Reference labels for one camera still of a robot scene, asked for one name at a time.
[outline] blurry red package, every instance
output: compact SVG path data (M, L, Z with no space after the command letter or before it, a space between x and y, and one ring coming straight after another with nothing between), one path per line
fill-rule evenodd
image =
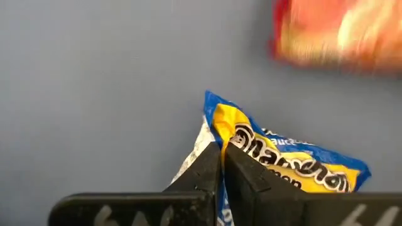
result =
M277 0L274 56L301 66L402 69L402 0Z

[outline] crinkled plastic wrapper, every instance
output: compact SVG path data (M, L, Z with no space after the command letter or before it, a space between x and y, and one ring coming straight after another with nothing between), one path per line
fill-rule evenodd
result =
M222 154L229 143L235 144L277 176L306 192L357 191L371 175L361 160L280 136L269 129L261 129L236 104L206 91L204 123L193 151L173 181L190 167L211 142L217 142ZM218 225L233 226L225 185L221 187L218 208Z
M402 0L277 0L274 55L301 66L402 69Z

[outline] plastic packaging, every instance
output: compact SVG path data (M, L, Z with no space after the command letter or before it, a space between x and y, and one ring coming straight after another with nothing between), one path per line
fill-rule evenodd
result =
M306 65L402 69L401 0L277 0L274 55Z
M175 181L210 142L217 142L224 154L228 143L241 148L270 171L306 192L357 191L371 175L367 165L314 144L261 129L236 104L206 91L204 123L194 150L184 161ZM225 187L222 187L218 223L233 225Z

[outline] gray wall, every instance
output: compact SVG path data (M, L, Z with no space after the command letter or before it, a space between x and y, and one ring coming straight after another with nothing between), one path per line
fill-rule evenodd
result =
M363 190L402 190L402 81L274 62L270 30L269 0L0 1L0 225L44 225L71 193L163 189L205 89L364 159Z

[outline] black lettering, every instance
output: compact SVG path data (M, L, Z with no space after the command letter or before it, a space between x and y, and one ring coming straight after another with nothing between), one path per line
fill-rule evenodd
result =
M263 142L260 140L254 140L256 143L256 149L253 150L253 158L257 158L264 146Z
M251 138L254 137L253 130L250 128L249 125L236 125L236 132L238 129L243 129L243 130L247 131L248 134L250 134Z
M313 173L313 171L311 170L313 163L313 161L306 161L300 166L300 169L298 169L297 171L303 175L310 175Z
M255 147L256 145L257 145L257 142L256 142L255 139L253 139L253 140L251 141L250 148L249 148L248 150L245 150L246 154L249 154L251 150L254 152L254 150L255 150L254 147Z
M286 180L286 181L289 181L289 182L290 182L290 177L289 177L289 176L282 176L282 178L283 178L284 180Z
M315 178L317 179L317 181L322 181L328 174L328 169L319 161L316 161L314 165L317 165L317 171L320 171Z
M302 183L300 183L299 181L292 180L290 183L291 183L293 186L296 186L296 187L298 187L298 188L302 188Z
M331 190L336 189L340 184L341 178L339 175L327 176L325 178L325 184L331 188Z
M269 171L270 172L272 172L272 173L274 173L276 176L281 176L281 173L280 172L277 172L277 171L275 171L275 170L273 170L273 169L269 169Z
M299 162L293 161L292 163L293 163L293 169L295 169L295 170L300 170L300 164L299 164Z
M339 191L349 191L349 183L347 182L346 175L339 175L340 184L339 184Z
M276 163L276 165L282 166L282 167L287 167L287 166L289 166L290 164L287 162L287 160L286 160L284 157L282 157L282 158L280 158L280 159L278 160L278 162Z
M289 164L286 165L286 168L288 168L288 169L293 169L294 167L292 166L291 163L289 163Z
M244 151L245 148L250 144L249 135L241 129L236 131L236 135L241 137L243 145L241 146L240 149L242 149Z
M261 156L259 157L259 162L264 163L264 164L275 164L276 161L276 154L274 152L270 152L271 154L267 156Z

